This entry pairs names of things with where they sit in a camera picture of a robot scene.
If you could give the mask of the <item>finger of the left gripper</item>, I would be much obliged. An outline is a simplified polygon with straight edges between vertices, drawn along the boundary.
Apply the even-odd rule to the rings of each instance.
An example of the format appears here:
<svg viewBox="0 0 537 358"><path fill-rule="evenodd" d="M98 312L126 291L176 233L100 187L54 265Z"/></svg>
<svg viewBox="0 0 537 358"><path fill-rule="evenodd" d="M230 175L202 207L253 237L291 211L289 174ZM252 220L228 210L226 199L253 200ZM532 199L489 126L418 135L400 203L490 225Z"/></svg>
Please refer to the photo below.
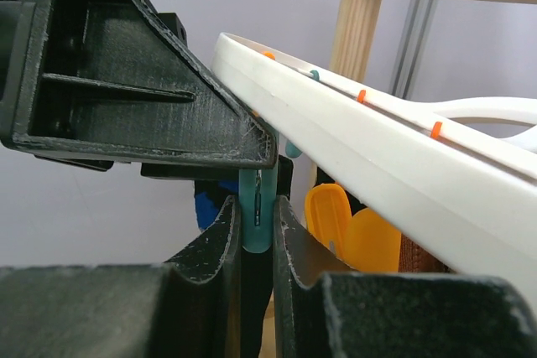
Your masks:
<svg viewBox="0 0 537 358"><path fill-rule="evenodd" d="M278 154L149 0L2 0L1 141L93 169L265 169Z"/></svg>

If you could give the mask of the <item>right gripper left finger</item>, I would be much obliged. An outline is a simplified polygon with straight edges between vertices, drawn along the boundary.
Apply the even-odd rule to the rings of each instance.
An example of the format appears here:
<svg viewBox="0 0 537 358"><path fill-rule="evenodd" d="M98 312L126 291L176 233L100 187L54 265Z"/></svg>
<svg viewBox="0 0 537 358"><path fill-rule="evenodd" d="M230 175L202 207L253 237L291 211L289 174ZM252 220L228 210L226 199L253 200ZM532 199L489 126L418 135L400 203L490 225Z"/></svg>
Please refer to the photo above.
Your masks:
<svg viewBox="0 0 537 358"><path fill-rule="evenodd" d="M240 229L228 199L164 263L3 268L2 356L240 356Z"/></svg>

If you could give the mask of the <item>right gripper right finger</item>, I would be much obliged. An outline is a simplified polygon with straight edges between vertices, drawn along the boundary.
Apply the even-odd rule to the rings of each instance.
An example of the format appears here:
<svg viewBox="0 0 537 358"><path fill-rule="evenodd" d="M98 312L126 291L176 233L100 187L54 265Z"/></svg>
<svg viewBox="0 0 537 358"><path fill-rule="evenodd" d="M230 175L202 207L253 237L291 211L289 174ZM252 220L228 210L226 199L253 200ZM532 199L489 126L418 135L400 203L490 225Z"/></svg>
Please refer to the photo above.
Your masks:
<svg viewBox="0 0 537 358"><path fill-rule="evenodd" d="M353 271L274 207L280 357L533 357L536 322L504 280Z"/></svg>

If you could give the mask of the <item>teal clothes peg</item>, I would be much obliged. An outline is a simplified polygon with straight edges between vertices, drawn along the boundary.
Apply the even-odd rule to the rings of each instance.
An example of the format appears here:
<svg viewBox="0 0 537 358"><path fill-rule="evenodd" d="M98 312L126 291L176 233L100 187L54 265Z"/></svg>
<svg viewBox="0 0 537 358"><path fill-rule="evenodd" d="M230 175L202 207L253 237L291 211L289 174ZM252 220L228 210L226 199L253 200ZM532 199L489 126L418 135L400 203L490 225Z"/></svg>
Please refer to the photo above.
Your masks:
<svg viewBox="0 0 537 358"><path fill-rule="evenodd" d="M272 246L277 182L278 166L239 172L242 247L247 252L264 253Z"/></svg>

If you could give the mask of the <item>white plastic clip hanger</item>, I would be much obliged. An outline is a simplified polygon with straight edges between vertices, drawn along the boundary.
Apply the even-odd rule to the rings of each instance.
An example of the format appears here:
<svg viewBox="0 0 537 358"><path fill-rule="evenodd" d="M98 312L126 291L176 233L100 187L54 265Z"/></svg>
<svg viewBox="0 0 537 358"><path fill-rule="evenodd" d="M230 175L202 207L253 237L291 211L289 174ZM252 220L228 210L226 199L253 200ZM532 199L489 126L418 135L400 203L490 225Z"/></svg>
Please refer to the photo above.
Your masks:
<svg viewBox="0 0 537 358"><path fill-rule="evenodd" d="M536 300L536 102L405 101L242 37L211 63L234 96L352 195L463 273Z"/></svg>

